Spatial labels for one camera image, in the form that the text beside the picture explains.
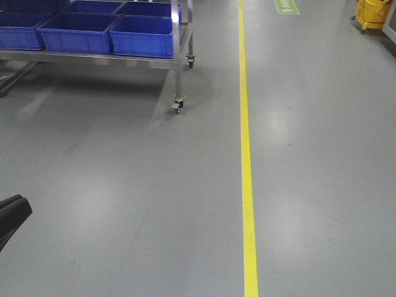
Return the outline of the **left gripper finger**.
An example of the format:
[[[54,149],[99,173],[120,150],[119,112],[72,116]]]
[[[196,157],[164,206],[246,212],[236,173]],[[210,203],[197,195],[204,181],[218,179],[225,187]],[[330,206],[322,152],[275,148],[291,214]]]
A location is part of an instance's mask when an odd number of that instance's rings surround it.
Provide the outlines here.
[[[20,194],[1,201],[1,250],[32,212],[29,201]]]

